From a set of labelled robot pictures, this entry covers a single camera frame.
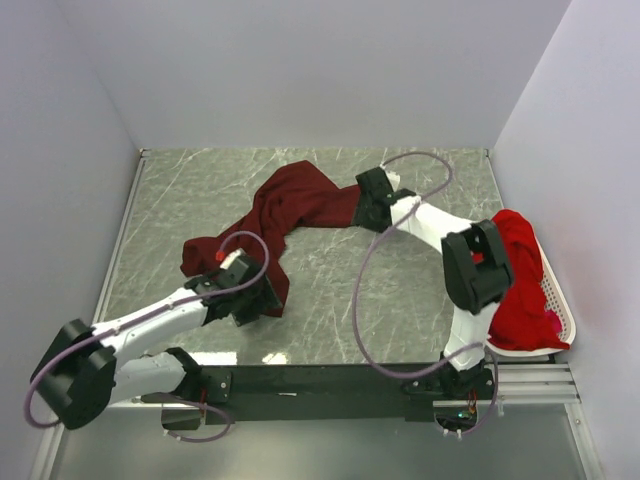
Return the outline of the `white perforated laundry basket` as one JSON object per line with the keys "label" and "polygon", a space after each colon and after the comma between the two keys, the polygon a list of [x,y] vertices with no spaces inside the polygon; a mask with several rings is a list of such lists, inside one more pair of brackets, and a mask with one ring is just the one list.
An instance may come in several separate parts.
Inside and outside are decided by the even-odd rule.
{"label": "white perforated laundry basket", "polygon": [[[545,296],[545,318],[558,337],[558,340],[571,346],[577,336],[576,321],[570,311],[555,273],[544,253],[541,253],[541,259],[543,266],[541,289]],[[494,345],[491,339],[488,339],[487,347],[499,356],[507,359],[515,359],[516,361],[532,361],[534,358],[550,357],[563,352],[563,349],[550,347],[536,350],[505,350]]]}

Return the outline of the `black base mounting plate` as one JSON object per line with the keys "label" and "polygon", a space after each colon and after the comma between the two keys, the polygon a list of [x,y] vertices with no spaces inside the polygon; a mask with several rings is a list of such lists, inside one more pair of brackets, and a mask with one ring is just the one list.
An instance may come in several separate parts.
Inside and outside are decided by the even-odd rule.
{"label": "black base mounting plate", "polygon": [[178,395],[222,409],[235,421],[402,418],[432,422],[438,402],[488,401],[492,369],[450,365],[418,379],[382,375],[365,364],[204,366]]}

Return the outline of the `pink garment in basket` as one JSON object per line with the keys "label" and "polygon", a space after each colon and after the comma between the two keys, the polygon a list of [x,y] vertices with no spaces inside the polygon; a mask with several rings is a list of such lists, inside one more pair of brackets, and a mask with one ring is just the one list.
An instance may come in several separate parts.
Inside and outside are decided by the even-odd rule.
{"label": "pink garment in basket", "polygon": [[558,314],[553,310],[546,310],[544,315],[553,331],[556,334],[560,334],[563,331],[563,323]]}

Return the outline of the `bright red t shirt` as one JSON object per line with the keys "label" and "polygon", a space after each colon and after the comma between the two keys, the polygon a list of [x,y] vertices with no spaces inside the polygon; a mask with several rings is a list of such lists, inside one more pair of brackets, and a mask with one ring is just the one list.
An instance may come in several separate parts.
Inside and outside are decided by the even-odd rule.
{"label": "bright red t shirt", "polygon": [[493,316],[491,342],[505,350],[536,350],[569,345],[558,340],[544,315],[541,289],[543,266],[534,230],[520,213],[503,209],[493,222],[498,227],[515,281]]}

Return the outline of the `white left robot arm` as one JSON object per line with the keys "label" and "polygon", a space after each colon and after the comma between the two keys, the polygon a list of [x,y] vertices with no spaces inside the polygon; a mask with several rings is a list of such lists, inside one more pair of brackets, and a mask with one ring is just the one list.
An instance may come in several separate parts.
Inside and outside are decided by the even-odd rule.
{"label": "white left robot arm", "polygon": [[266,270],[243,250],[195,276],[166,298],[94,326],[64,325],[31,380],[67,429],[81,428],[107,406],[139,396],[211,400],[202,367],[180,347],[149,349],[179,333],[232,317],[242,326],[282,307]]}

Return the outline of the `dark red t shirt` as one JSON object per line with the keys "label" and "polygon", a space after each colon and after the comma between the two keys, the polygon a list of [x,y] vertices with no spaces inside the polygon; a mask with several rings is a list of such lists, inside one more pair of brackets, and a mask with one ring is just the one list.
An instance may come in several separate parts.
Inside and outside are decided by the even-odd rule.
{"label": "dark red t shirt", "polygon": [[260,236],[269,250],[266,276],[282,303],[287,300],[289,279],[279,264],[285,251],[285,237],[298,227],[348,228],[360,197],[356,185],[340,188],[307,160],[279,168],[256,191],[251,209],[215,237],[198,237],[183,245],[181,271],[187,277],[208,273],[220,265],[218,252],[244,249],[258,261],[264,253],[249,236],[223,241],[236,231]]}

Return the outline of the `aluminium frame rail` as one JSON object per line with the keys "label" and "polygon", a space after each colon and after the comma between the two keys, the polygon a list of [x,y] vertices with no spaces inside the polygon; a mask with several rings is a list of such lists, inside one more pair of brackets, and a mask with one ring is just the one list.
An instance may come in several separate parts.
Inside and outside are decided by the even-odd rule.
{"label": "aluminium frame rail", "polygon": [[402,418],[197,420],[181,405],[129,401],[91,425],[47,434],[36,479],[598,479],[565,364],[489,366],[496,393],[473,432],[444,432],[467,403],[438,402],[432,422]]}

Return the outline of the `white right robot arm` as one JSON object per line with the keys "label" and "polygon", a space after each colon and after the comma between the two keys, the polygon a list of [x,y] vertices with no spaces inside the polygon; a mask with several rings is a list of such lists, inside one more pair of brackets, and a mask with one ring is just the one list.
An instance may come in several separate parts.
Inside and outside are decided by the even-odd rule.
{"label": "white right robot arm", "polygon": [[360,197],[353,224],[380,234],[396,226],[442,256],[444,284],[454,305],[447,363],[432,375],[448,398],[460,399],[491,380],[485,345],[497,309],[515,274],[497,225],[449,214],[408,189],[396,190],[381,167],[356,176]]}

